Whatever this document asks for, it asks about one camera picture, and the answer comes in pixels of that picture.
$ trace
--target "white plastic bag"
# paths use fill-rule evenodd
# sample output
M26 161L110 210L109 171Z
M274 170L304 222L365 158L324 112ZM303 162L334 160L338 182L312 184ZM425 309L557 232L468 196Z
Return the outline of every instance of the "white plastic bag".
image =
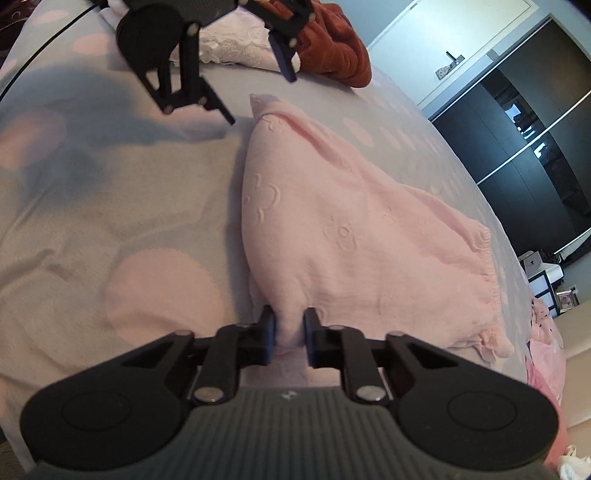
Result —
M591 476L591 457L578 458L575 445L558 457L557 466L560 480L587 480Z

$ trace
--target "rust-colored blanket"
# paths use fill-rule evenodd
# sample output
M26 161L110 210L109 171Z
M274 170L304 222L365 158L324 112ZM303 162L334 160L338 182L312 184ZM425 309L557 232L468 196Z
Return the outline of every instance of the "rust-colored blanket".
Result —
M282 18L291 11L280 0L261 2ZM296 51L304 72L320 73L345 85L362 88L371 81L369 54L337 4L313 0L316 18L298 36Z

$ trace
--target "gray bedding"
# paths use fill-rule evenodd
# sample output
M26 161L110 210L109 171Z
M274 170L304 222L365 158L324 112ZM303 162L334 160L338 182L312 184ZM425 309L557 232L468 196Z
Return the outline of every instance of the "gray bedding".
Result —
M43 0L0 90L85 8ZM204 75L235 126L196 106L160 114L91 12L0 104L0 424L25 467L33 463L18 416L39 388L180 327L211 335L251 318L240 224L250 93L298 105L398 182L492 231L515 346L493 368L525 380L531 294L519 263L461 162L396 85L379 73L362 90L304 74L289 85L238 66L210 65ZM472 349L460 354L479 361Z

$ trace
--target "door handle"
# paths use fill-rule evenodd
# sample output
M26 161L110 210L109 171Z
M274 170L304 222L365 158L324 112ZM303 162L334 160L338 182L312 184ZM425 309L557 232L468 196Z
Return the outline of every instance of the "door handle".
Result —
M461 62L465 60L464 55L460 55L458 58L455 58L451 53L448 51L446 55L451 58L452 62L449 65L445 65L444 67L435 71L435 75L439 80L443 80L454 68L456 68Z

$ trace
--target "pink fabric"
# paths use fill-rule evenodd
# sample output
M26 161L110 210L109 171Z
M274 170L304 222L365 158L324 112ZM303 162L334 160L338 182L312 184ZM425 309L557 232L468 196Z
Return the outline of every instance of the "pink fabric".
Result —
M280 347L303 343L302 314L314 306L325 325L369 338L399 330L513 352L486 227L395 182L293 105L269 96L251 105L242 235Z
M564 419L564 413L556 397L550 391L550 387L547 385L546 381L544 380L543 375L540 371L532 364L532 362L526 358L525 359L525 367L527 369L527 383L530 387L534 387L539 392L543 393L548 400L552 402L552 405L556 409L558 414L558 435L554 439L554 443L548 452L548 456L546 457L546 466L551 468L552 470L556 470L556 462L558 461L558 457L564 455L564 451L569 446L569 434L566 431L566 421Z
M564 342L543 300L531 300L531 359L558 403L566 378Z

